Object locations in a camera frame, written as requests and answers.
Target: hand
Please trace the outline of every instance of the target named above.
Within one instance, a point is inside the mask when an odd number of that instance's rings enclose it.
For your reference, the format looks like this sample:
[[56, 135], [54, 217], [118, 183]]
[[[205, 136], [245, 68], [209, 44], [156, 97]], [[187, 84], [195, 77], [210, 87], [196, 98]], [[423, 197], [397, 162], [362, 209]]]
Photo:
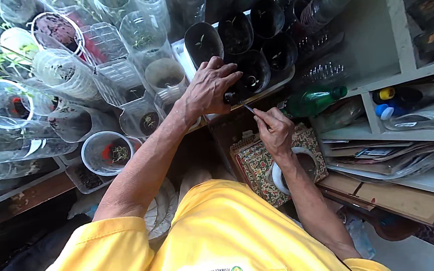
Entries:
[[195, 112], [196, 118], [203, 114], [227, 114], [231, 106], [224, 103], [224, 93], [242, 77], [241, 71], [235, 71], [237, 64], [224, 64], [213, 56], [209, 62], [202, 62], [190, 86], [182, 99], [186, 106]]
[[260, 138], [267, 151], [281, 167], [281, 163], [290, 161], [292, 157], [291, 141], [294, 123], [275, 107], [267, 112], [254, 108], [254, 113]]

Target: yellow bottle cap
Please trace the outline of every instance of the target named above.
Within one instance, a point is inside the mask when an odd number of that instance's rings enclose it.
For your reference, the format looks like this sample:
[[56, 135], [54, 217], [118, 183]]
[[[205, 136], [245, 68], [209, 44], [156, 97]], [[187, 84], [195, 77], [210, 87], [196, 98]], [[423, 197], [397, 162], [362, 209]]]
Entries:
[[379, 91], [379, 97], [381, 100], [389, 100], [395, 96], [395, 88], [385, 87]]

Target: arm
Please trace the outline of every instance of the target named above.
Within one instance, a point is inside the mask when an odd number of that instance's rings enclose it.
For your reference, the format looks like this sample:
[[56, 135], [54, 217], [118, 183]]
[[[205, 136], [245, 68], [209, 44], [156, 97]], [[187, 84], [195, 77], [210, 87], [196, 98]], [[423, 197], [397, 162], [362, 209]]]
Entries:
[[220, 57], [203, 62], [185, 94], [174, 104], [160, 127], [138, 149], [103, 196], [93, 221], [141, 217], [158, 194], [172, 158], [190, 126], [202, 114], [229, 113], [223, 96], [242, 72]]
[[254, 109], [260, 138], [284, 174], [299, 220], [310, 236], [328, 247], [339, 259], [361, 258], [338, 216], [329, 210], [316, 185], [309, 180], [291, 151], [292, 121], [277, 108]]

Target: green glass bottle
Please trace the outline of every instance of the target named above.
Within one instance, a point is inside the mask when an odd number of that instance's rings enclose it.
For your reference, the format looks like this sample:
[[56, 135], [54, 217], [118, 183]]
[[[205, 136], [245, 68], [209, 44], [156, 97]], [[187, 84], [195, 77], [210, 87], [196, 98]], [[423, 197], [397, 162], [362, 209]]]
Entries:
[[301, 94], [290, 95], [277, 108], [288, 118], [312, 117], [346, 96], [345, 86], [333, 89], [325, 86], [309, 86]]

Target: floral notebook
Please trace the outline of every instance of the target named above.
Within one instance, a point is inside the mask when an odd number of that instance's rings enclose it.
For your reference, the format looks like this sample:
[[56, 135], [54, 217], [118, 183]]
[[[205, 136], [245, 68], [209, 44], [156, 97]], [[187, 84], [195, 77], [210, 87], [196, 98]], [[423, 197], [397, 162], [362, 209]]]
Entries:
[[[328, 176], [328, 170], [312, 128], [307, 128], [302, 123], [296, 125], [292, 134], [292, 146], [307, 148], [316, 156], [317, 181]], [[274, 160], [258, 137], [232, 145], [231, 156], [241, 169], [246, 183], [259, 197], [276, 208], [291, 199], [290, 196], [280, 192], [266, 181], [266, 172], [271, 168]]]

